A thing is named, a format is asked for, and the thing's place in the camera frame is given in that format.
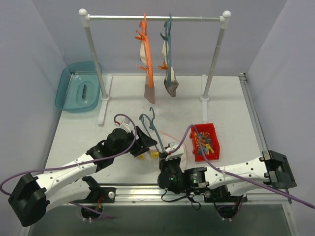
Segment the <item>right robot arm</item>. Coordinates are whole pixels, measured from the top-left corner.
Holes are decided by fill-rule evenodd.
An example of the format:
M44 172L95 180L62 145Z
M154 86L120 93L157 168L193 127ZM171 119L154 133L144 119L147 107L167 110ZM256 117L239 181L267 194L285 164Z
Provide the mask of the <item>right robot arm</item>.
M169 159L165 153L160 154L157 183L161 189L175 194L196 195L218 190L222 200L230 201L256 188L289 189L297 186L287 157L272 150L263 151L261 157L253 160L222 167L182 171L180 162L179 157Z

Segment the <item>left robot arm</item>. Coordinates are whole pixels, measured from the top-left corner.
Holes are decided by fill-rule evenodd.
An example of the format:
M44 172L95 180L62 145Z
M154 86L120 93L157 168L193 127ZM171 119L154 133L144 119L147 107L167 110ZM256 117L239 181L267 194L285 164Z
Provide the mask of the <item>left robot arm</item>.
M139 127L136 132L116 128L105 140L74 161L53 171L39 175L24 174L10 194L8 202L22 226L39 221L46 212L76 200L95 202L99 198L99 185L91 177L110 166L114 158L130 153L137 157L157 142Z

